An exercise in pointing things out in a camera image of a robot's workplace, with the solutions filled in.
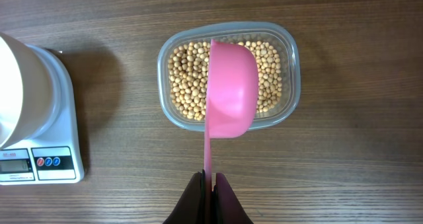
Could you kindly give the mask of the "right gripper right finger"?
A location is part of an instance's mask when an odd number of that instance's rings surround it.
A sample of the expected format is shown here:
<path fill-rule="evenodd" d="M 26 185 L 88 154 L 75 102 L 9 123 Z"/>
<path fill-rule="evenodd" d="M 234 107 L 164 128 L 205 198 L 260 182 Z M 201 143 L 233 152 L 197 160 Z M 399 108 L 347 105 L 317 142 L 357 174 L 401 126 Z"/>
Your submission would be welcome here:
<path fill-rule="evenodd" d="M 213 188 L 213 223 L 253 224 L 222 173 L 216 174 Z"/>

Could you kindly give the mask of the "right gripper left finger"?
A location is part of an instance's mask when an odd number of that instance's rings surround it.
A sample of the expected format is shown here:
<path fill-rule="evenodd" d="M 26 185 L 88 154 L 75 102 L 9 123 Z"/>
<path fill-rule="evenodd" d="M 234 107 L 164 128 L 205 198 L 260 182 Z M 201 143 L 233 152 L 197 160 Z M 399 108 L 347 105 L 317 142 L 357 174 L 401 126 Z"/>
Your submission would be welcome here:
<path fill-rule="evenodd" d="M 204 171 L 196 172 L 163 224 L 204 224 L 205 196 Z"/>

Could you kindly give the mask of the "pink measuring scoop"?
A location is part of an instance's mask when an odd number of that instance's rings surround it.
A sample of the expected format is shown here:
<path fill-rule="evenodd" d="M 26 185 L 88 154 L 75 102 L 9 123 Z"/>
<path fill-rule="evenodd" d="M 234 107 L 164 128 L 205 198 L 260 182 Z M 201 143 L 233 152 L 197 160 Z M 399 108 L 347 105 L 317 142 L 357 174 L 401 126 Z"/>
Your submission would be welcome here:
<path fill-rule="evenodd" d="M 252 125 L 258 100 L 258 70 L 252 52 L 238 44 L 211 41 L 206 91 L 204 171 L 212 189 L 212 138 L 234 138 Z"/>

